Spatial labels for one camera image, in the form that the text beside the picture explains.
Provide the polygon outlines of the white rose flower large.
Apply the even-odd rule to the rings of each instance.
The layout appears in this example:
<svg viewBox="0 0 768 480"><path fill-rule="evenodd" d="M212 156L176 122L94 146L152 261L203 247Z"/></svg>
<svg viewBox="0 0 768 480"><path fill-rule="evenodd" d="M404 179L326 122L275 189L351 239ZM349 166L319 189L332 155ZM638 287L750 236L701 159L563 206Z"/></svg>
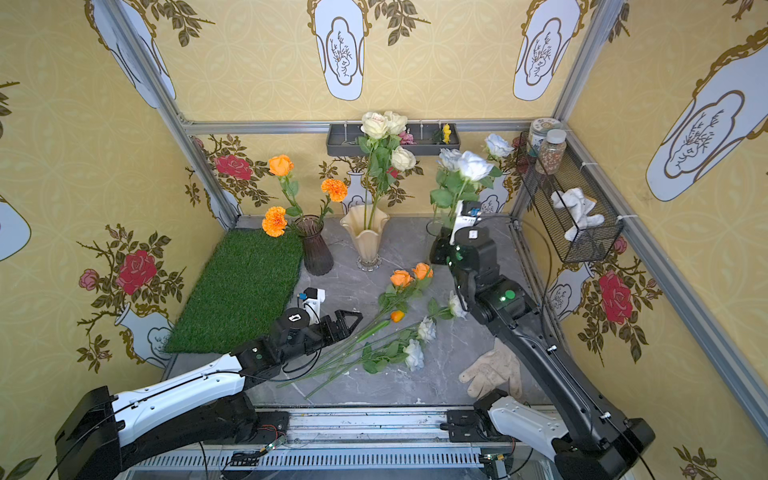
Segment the white rose flower large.
<svg viewBox="0 0 768 480"><path fill-rule="evenodd" d="M460 200L477 201L480 190L485 186L486 178L491 177L494 166L487 160L471 151L461 152L459 159L459 172L462 177L462 186L456 198L455 208ZM452 217L453 227L455 210Z"/></svg>

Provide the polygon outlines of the orange carnation flower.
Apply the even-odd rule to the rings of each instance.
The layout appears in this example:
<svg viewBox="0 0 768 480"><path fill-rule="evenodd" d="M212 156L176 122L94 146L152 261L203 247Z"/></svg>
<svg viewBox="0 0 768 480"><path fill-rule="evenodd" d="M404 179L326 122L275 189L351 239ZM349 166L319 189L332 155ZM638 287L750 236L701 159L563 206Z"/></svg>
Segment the orange carnation flower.
<svg viewBox="0 0 768 480"><path fill-rule="evenodd" d="M288 209L280 206L274 206L267 210L262 220L262 229L273 238L279 238L286 232L298 233L298 228L289 218L298 217L301 210L295 206Z"/></svg>

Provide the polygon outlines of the cream rose single stem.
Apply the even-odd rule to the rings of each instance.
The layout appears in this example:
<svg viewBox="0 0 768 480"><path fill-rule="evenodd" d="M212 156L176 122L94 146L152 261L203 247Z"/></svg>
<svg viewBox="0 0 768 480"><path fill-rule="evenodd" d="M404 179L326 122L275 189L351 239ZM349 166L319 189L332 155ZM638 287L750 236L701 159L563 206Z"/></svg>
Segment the cream rose single stem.
<svg viewBox="0 0 768 480"><path fill-rule="evenodd" d="M373 228L373 217L379 201L398 181L400 174L411 170L415 165L414 154L402 146L388 148L380 145L373 151L367 172L370 185L373 187L371 213L366 222L368 229Z"/></svg>

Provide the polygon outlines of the orange marigold flower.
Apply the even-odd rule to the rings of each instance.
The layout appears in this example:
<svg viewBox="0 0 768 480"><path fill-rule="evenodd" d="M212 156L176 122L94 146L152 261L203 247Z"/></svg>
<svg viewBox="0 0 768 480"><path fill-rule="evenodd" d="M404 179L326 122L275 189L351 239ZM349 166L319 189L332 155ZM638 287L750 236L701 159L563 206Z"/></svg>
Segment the orange marigold flower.
<svg viewBox="0 0 768 480"><path fill-rule="evenodd" d="M321 191L324 197L321 200L319 219L323 221L326 215L332 212L332 203L341 203L346 199L348 188L343 181L324 179L321 183Z"/></svg>

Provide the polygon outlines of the cream rose flower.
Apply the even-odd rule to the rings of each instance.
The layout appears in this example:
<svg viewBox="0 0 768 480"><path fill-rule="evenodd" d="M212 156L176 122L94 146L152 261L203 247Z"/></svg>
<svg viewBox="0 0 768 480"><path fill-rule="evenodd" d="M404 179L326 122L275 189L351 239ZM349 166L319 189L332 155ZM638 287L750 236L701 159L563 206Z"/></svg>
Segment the cream rose flower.
<svg viewBox="0 0 768 480"><path fill-rule="evenodd" d="M362 136L358 138L358 145L368 159L364 178L366 179L367 185L371 188L373 200L373 187L370 185L367 176L370 157L373 151L380 145L388 148L402 146L400 144L399 134L406 130L408 119L393 111L386 111L384 113L370 111L362 116L361 121L362 125L360 130Z"/></svg>

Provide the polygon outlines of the orange rose flower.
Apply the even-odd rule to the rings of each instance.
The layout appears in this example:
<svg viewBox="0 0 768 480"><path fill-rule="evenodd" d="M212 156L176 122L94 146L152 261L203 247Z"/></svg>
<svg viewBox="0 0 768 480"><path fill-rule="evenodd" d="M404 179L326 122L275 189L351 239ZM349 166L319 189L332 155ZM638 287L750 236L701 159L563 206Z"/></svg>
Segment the orange rose flower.
<svg viewBox="0 0 768 480"><path fill-rule="evenodd" d="M303 216L303 209L297 199L299 183L292 175L294 169L292 160L287 155L278 155L268 161L268 166L270 173L278 179L281 191L290 204L286 210L287 215L294 218Z"/></svg>

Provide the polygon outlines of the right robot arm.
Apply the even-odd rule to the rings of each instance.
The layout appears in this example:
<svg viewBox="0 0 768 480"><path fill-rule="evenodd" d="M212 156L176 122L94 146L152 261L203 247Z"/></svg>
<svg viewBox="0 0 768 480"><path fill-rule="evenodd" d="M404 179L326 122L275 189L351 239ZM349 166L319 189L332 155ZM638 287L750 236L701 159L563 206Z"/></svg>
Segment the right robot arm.
<svg viewBox="0 0 768 480"><path fill-rule="evenodd" d="M460 306L516 355L558 413L492 391L478 404L499 434L526 443L564 479L621 479L641 461L654 431L615 407L562 349L534 299L501 274L487 228L440 233L430 260L450 269Z"/></svg>

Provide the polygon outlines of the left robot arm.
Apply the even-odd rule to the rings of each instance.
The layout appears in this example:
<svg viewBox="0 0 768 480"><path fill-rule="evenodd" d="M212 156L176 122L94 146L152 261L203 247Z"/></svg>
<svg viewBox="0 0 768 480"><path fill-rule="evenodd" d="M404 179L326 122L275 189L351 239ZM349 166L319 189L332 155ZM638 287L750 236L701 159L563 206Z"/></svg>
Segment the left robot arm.
<svg viewBox="0 0 768 480"><path fill-rule="evenodd" d="M55 436L60 479L114 479L130 467L190 444L264 436L246 395L283 366L344 341L363 316L337 310L318 322L305 308L287 309L273 331L163 382L121 393L86 393Z"/></svg>

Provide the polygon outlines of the clear glass vase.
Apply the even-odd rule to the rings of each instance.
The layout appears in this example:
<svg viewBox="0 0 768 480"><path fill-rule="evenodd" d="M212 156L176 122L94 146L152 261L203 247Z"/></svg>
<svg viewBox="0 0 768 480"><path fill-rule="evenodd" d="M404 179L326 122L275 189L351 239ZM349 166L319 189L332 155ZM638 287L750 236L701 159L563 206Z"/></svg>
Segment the clear glass vase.
<svg viewBox="0 0 768 480"><path fill-rule="evenodd" d="M441 219L432 219L427 222L425 227L425 252L428 258L430 258L442 244L444 230L444 223Z"/></svg>

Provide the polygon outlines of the small orange flower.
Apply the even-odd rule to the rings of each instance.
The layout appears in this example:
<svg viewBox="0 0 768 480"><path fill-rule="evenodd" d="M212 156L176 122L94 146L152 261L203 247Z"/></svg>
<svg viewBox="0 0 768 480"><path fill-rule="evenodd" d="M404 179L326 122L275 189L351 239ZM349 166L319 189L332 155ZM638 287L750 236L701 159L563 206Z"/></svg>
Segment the small orange flower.
<svg viewBox="0 0 768 480"><path fill-rule="evenodd" d="M413 269L413 277L419 281L432 278L433 274L434 272L432 267L426 263L418 263Z"/></svg>
<svg viewBox="0 0 768 480"><path fill-rule="evenodd" d="M395 289L404 289L412 283L413 277L405 270L395 270L390 281Z"/></svg>

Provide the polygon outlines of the green artificial grass mat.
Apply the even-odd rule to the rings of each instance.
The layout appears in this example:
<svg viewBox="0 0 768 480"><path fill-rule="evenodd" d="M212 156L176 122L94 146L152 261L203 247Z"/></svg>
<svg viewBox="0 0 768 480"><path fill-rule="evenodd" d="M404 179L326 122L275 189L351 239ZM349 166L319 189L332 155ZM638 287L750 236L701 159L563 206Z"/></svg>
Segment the green artificial grass mat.
<svg viewBox="0 0 768 480"><path fill-rule="evenodd" d="M231 230L203 269L174 331L169 353L227 353L267 334L299 280L303 249L292 231Z"/></svg>

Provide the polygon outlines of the purple ribbed glass vase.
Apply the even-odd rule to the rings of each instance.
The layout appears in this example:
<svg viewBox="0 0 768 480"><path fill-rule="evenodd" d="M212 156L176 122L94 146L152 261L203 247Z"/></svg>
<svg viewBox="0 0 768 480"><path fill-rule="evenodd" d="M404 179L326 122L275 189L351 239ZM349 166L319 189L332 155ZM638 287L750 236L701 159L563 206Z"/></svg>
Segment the purple ribbed glass vase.
<svg viewBox="0 0 768 480"><path fill-rule="evenodd" d="M334 260L322 236L324 221L317 215L302 215L294 220L293 226L301 239L303 262L307 272L313 276L329 273L334 266Z"/></svg>

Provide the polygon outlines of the white rose lower pile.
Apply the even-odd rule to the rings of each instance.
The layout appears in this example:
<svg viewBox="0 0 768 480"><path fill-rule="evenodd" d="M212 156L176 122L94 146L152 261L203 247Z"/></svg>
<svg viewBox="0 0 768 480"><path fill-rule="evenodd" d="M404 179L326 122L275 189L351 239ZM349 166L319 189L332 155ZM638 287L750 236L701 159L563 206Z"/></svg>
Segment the white rose lower pile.
<svg viewBox="0 0 768 480"><path fill-rule="evenodd" d="M436 325L431 317L425 317L418 325L417 335L420 341L429 343L436 339Z"/></svg>

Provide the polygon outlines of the cream fluted glass vase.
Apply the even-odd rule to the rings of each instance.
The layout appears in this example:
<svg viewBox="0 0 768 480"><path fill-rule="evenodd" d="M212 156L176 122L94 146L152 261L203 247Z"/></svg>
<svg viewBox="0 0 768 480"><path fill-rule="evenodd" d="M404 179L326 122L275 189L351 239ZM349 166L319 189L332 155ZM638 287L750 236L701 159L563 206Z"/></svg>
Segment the cream fluted glass vase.
<svg viewBox="0 0 768 480"><path fill-rule="evenodd" d="M341 219L342 227L349 233L358 253L357 265L366 272L376 270L381 264L379 256L383 232L390 216L371 205L350 207Z"/></svg>

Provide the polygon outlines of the beige work glove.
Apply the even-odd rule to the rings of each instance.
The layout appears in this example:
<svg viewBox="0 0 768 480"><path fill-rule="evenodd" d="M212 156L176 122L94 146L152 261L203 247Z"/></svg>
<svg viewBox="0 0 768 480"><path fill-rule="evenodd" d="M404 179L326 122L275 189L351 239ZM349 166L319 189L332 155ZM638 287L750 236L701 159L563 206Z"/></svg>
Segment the beige work glove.
<svg viewBox="0 0 768 480"><path fill-rule="evenodd" d="M516 399L523 394L521 362L499 338L495 338L493 348L465 369L458 379L468 385L467 394L475 399L502 387Z"/></svg>

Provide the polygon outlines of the white cloth figure in basket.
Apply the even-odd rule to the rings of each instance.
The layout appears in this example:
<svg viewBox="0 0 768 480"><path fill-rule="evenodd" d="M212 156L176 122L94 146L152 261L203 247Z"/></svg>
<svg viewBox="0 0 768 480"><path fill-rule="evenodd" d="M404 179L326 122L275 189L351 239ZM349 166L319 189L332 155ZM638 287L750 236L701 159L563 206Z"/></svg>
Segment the white cloth figure in basket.
<svg viewBox="0 0 768 480"><path fill-rule="evenodd" d="M581 230L600 226L605 222L602 214L592 214L597 202L579 187L554 191L550 199L555 209L566 209L571 216L573 225L564 234L564 238L569 242L573 242Z"/></svg>

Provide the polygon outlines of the yellow flower on shelf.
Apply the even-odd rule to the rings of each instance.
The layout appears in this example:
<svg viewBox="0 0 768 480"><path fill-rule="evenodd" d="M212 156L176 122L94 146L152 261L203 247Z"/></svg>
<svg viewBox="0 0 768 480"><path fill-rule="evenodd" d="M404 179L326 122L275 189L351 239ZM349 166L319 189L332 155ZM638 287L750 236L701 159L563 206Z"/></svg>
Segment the yellow flower on shelf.
<svg viewBox="0 0 768 480"><path fill-rule="evenodd" d="M449 124L444 124L442 126L441 130L441 143L444 145L448 145L451 143L451 135L452 135L452 129Z"/></svg>

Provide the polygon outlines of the jar with white lid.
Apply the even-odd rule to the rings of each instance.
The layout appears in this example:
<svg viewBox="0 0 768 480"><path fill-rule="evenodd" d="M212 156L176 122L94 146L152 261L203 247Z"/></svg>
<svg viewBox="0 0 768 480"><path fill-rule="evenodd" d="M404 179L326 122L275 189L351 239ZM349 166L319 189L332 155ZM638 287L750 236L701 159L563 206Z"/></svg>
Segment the jar with white lid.
<svg viewBox="0 0 768 480"><path fill-rule="evenodd" d="M552 175L559 169L566 150L567 133L562 129L552 129L546 134L539 147L536 170L541 174Z"/></svg>

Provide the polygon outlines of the pink flower on shelf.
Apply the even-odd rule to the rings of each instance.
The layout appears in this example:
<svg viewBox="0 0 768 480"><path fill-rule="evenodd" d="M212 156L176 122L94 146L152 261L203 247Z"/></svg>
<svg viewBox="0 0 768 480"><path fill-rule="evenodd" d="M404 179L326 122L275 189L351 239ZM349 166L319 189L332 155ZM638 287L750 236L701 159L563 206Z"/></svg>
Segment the pink flower on shelf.
<svg viewBox="0 0 768 480"><path fill-rule="evenodd" d="M401 145L414 145L414 137L408 131L403 131L399 134Z"/></svg>

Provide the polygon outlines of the jar with patterned lid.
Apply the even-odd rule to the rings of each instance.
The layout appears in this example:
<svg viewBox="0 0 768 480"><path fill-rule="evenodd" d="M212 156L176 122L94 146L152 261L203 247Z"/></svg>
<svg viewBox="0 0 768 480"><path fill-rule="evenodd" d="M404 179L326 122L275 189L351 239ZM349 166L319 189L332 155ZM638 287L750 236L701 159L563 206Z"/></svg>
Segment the jar with patterned lid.
<svg viewBox="0 0 768 480"><path fill-rule="evenodd" d="M538 118L531 122L527 136L527 153L531 157L537 157L541 144L546 139L547 133L553 129L560 129L562 123L554 118Z"/></svg>

